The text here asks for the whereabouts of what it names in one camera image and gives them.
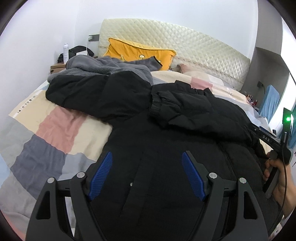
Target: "beige patch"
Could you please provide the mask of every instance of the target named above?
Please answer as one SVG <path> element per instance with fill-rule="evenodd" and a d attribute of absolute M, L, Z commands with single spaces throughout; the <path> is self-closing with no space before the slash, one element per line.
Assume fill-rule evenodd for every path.
<path fill-rule="evenodd" d="M 21 102 L 9 114 L 9 116 L 15 118 L 18 122 L 20 122 L 33 133 L 36 133 L 39 128 L 39 124 L 44 121 L 44 119 L 57 105 L 45 98 L 45 90 L 41 90 L 34 99 L 32 99 L 32 96 L 33 95 L 30 95 L 27 99 Z M 25 108 L 23 108 L 21 112 L 16 115 L 16 113 L 20 110 L 20 107 L 22 107 L 25 103 L 27 103 Z"/>
<path fill-rule="evenodd" d="M 87 158 L 97 161 L 111 131 L 111 125 L 88 115 L 69 154 L 83 153 Z"/>
<path fill-rule="evenodd" d="M 209 76 L 206 73 L 203 72 L 199 72 L 199 71 L 187 71 L 187 72 L 183 72 L 183 74 L 185 75 L 189 75 L 195 78 L 198 78 L 200 80 L 204 80 L 204 81 L 209 81 Z"/>
<path fill-rule="evenodd" d="M 265 150 L 265 154 L 267 154 L 268 152 L 270 152 L 272 150 L 272 148 L 269 145 L 267 145 L 263 140 L 259 139 L 259 141 Z"/>
<path fill-rule="evenodd" d="M 176 80 L 185 82 L 187 84 L 191 83 L 191 76 L 181 74 L 179 72 L 159 70 L 159 71 L 152 71 L 151 74 L 153 77 L 161 79 L 167 83 L 174 83 Z"/>
<path fill-rule="evenodd" d="M 236 90 L 230 89 L 228 87 L 225 87 L 225 86 L 213 85 L 212 93 L 214 95 L 228 97 L 228 98 L 234 99 L 236 101 L 239 101 L 243 104 L 247 104 L 246 97 L 242 93 L 240 93 Z"/>

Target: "upholstered headboard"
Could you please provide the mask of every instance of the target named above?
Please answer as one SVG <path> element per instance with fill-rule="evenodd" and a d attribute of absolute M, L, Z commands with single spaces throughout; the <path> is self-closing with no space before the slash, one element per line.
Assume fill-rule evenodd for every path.
<path fill-rule="evenodd" d="M 172 67 L 184 63 L 198 65 L 240 90 L 249 70 L 250 59 L 209 35 L 172 23 L 137 18 L 104 19 L 99 39 L 99 56 L 109 46 L 110 37 L 152 47 L 174 49 Z"/>

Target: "black puffer jacket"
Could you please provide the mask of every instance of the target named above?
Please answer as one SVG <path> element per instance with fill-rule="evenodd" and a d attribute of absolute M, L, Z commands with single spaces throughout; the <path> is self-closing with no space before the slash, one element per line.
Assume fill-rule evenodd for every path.
<path fill-rule="evenodd" d="M 262 191 L 265 154 L 238 106 L 179 81 L 151 87 L 128 71 L 57 76 L 46 98 L 113 125 L 104 147 L 113 165 L 91 202 L 108 240 L 188 239 L 204 203 L 182 167 L 186 150 L 223 179 L 245 177 L 272 231 L 279 206 Z M 226 232 L 229 203 L 224 198 L 215 238 Z"/>

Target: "small bottle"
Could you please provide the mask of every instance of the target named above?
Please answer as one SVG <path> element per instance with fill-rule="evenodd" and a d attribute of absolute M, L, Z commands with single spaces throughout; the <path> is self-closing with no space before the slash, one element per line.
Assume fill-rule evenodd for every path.
<path fill-rule="evenodd" d="M 63 52 L 63 55 L 64 55 L 64 64 L 65 64 L 69 60 L 69 47 L 68 47 L 68 44 L 67 43 L 64 44 L 64 52 Z"/>

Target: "patchwork bedsheet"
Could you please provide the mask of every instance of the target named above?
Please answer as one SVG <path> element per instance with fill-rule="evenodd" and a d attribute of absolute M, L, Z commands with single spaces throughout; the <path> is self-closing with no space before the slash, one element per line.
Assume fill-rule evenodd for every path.
<path fill-rule="evenodd" d="M 267 121 L 246 102 L 241 93 L 178 72 L 152 72 L 153 81 L 180 80 L 193 88 L 210 88 L 216 97 L 239 105 L 252 122 L 269 129 Z M 0 210 L 14 231 L 25 234 L 36 199 L 49 177 L 70 179 L 85 171 L 100 156 L 112 127 L 45 98 L 44 82 L 7 117 L 0 131 Z M 75 216 L 66 198 L 71 228 Z"/>

